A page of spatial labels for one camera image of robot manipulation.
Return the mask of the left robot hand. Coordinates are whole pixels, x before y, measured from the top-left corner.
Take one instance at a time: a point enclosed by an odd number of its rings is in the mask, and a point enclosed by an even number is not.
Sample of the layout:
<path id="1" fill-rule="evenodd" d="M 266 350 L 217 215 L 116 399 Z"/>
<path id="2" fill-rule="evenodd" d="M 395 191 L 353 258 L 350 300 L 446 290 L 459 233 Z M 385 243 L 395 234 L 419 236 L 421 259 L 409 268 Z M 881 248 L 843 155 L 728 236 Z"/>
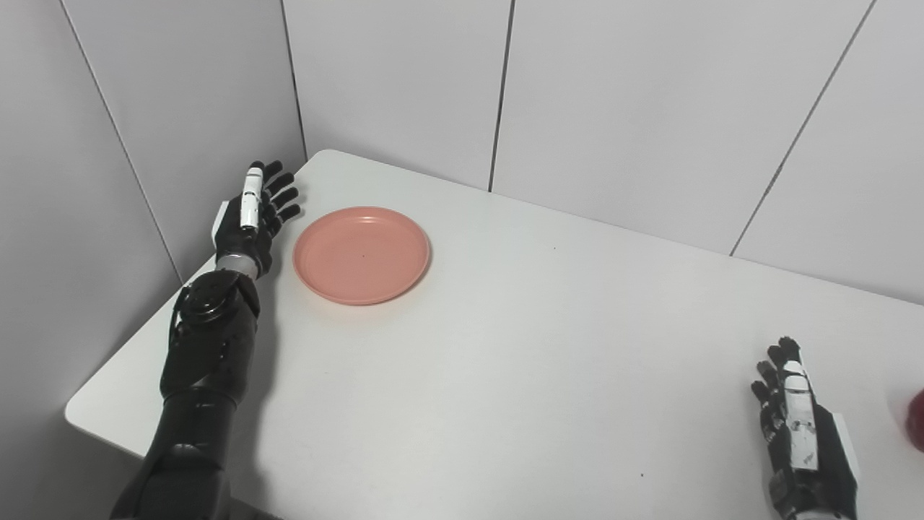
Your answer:
<path id="1" fill-rule="evenodd" d="M 252 280 L 273 264 L 271 247 L 284 224 L 301 212 L 295 176 L 279 160 L 252 162 L 242 191 L 224 201 L 212 225 L 217 270 L 237 271 Z"/>

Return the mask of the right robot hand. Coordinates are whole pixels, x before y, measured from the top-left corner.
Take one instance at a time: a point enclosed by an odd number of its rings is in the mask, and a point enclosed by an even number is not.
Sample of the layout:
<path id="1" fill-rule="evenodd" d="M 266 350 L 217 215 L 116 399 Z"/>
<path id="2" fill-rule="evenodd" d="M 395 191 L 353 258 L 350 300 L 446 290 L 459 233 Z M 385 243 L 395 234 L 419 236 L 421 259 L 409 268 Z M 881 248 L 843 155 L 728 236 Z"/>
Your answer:
<path id="1" fill-rule="evenodd" d="M 817 401 L 799 344 L 782 337 L 750 386 L 772 467 L 768 493 L 782 519 L 857 519 L 858 478 L 844 421 Z"/>

